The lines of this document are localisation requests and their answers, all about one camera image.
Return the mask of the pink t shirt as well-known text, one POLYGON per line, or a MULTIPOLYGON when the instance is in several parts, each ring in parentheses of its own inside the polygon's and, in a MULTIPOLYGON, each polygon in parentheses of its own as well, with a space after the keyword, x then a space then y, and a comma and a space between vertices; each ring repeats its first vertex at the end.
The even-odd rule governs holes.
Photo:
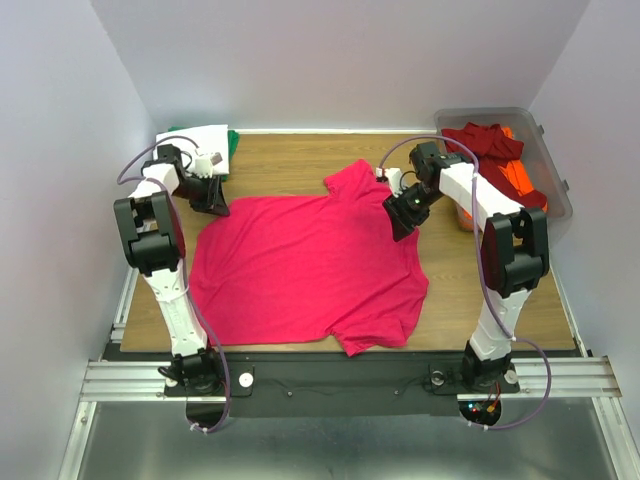
POLYGON ((429 282, 418 235, 392 237, 388 187, 358 160, 323 195, 240 198, 205 227, 191 294, 226 346, 335 338, 354 356, 404 347, 429 282))

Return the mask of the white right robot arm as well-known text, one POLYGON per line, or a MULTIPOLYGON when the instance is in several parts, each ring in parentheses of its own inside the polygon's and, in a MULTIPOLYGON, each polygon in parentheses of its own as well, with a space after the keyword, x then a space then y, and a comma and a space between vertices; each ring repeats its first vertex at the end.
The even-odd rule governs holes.
POLYGON ((550 269, 545 212, 508 198, 480 173, 466 146, 443 153, 439 135, 420 135, 409 154, 416 177, 408 185, 398 168, 378 165, 375 175, 388 184, 384 201, 393 238, 401 241, 422 225, 443 197, 472 217, 474 247, 483 304, 477 327, 460 366, 466 388, 482 390, 510 372, 511 351, 521 310, 550 269))

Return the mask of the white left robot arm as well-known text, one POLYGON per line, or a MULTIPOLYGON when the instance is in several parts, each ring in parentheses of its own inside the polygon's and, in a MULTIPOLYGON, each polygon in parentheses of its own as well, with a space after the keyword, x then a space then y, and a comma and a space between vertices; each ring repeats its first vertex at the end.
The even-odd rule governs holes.
POLYGON ((151 289, 170 335, 172 359, 159 373, 169 387, 193 396, 229 395, 231 379, 223 348, 189 291, 174 198, 199 213, 229 216, 221 177, 214 172, 221 161, 220 153, 202 151, 195 140, 169 135, 139 152, 116 177, 118 185, 135 184, 113 204, 125 258, 151 289))

